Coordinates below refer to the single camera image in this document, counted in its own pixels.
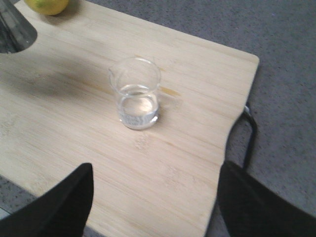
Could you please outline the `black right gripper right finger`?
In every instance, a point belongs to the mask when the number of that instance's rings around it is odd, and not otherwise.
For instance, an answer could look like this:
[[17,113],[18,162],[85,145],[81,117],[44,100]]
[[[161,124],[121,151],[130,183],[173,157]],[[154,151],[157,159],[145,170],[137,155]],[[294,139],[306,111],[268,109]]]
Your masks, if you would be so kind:
[[314,237],[316,219],[231,161],[220,170],[217,199],[232,237]]

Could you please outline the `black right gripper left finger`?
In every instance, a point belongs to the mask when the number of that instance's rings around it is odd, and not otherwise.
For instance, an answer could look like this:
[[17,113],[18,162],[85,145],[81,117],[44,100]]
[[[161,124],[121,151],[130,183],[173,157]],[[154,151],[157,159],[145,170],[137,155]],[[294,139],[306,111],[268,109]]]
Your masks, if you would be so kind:
[[94,195],[93,168],[83,163],[54,188],[0,222],[2,237],[81,237]]

